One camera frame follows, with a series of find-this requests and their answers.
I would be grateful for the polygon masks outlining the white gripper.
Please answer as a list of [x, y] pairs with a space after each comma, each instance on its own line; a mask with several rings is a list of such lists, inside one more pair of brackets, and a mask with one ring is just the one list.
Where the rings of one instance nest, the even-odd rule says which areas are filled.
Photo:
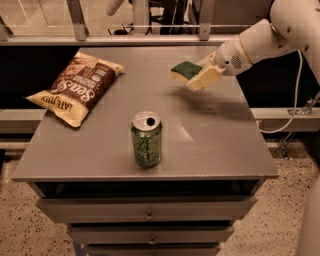
[[219, 82], [223, 75], [237, 76], [252, 67], [239, 36], [221, 44], [197, 65], [203, 69], [187, 83], [191, 91], [207, 88]]

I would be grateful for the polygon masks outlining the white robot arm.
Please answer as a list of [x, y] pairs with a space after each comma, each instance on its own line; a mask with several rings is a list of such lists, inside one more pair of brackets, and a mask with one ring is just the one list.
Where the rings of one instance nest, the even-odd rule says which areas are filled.
[[320, 83], [320, 0], [274, 0], [263, 19], [221, 44], [202, 59], [200, 72], [187, 82], [197, 91], [223, 76], [236, 76], [254, 64], [299, 50]]

